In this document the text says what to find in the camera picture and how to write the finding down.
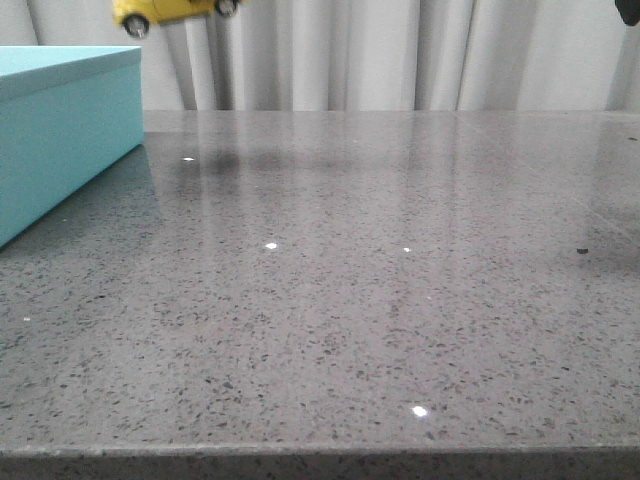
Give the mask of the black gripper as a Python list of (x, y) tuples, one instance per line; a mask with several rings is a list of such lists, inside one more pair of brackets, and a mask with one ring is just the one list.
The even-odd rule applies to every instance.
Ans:
[(625, 25), (636, 26), (640, 22), (640, 0), (615, 0), (614, 4)]

